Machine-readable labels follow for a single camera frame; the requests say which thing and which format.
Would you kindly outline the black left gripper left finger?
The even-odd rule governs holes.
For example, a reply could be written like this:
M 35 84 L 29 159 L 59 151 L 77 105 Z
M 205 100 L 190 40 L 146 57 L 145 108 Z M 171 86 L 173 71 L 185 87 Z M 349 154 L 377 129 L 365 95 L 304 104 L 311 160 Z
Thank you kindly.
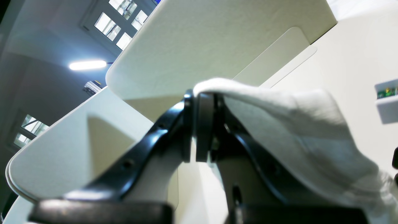
M 43 199 L 31 210 L 34 224 L 173 224 L 163 199 L 171 176 L 189 162 L 194 94 L 154 123 L 145 136 L 98 178 L 61 198 Z

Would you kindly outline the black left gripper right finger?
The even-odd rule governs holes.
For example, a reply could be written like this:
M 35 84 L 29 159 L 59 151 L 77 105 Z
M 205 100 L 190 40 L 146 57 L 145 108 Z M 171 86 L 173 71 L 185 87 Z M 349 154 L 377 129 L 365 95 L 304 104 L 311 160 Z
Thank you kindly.
M 196 161 L 216 163 L 232 224 L 367 224 L 314 193 L 248 133 L 216 93 L 196 98 Z

